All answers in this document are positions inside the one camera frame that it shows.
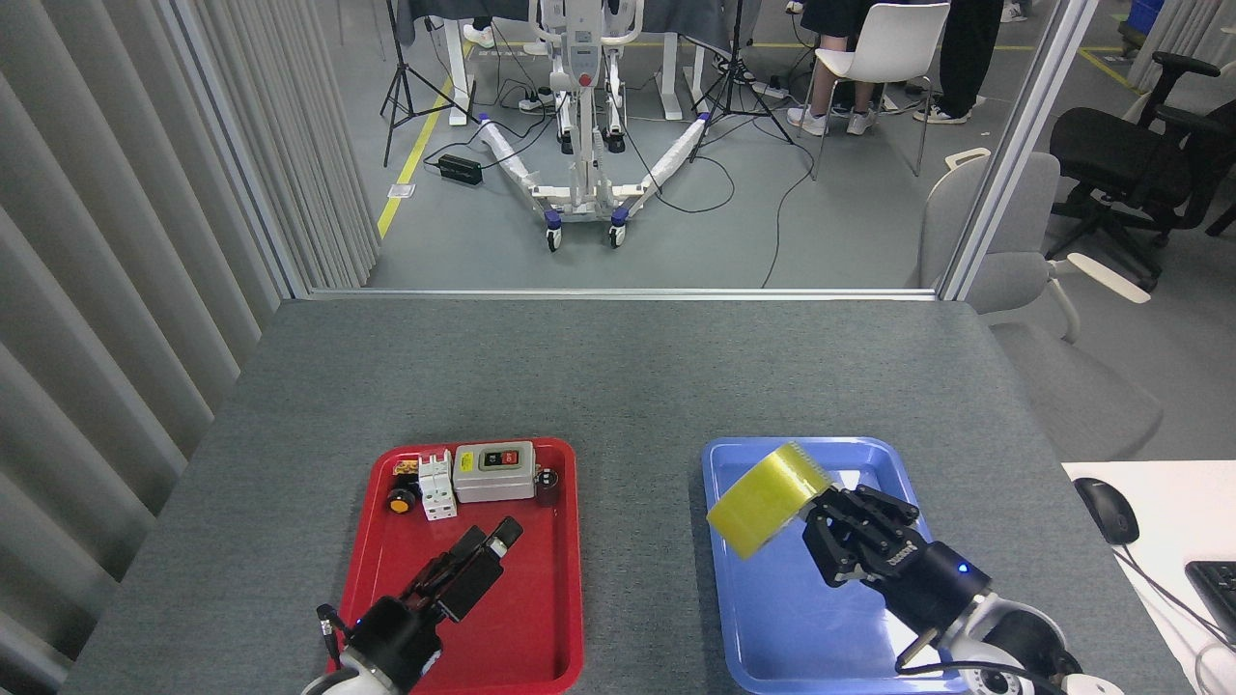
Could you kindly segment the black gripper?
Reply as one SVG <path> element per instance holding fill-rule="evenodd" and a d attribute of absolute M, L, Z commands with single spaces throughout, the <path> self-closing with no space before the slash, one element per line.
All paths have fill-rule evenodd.
<path fill-rule="evenodd" d="M 472 526 L 430 559 L 397 599 L 377 599 L 340 655 L 341 669 L 357 674 L 358 693 L 410 693 L 442 653 L 438 625 L 444 616 L 464 620 L 502 576 L 502 560 L 520 535 L 522 526 L 510 514 L 489 534 Z"/>
<path fill-rule="evenodd" d="M 920 510 L 913 503 L 859 485 L 838 488 L 834 517 L 823 506 L 807 510 L 802 539 L 827 586 L 859 580 L 883 595 L 887 612 L 915 634 L 931 628 L 944 634 L 975 597 L 989 594 L 993 578 L 944 542 L 918 544 L 917 519 Z M 913 550 L 896 565 L 870 548 L 861 549 L 859 561 L 857 552 L 843 544 L 908 540 Z"/>

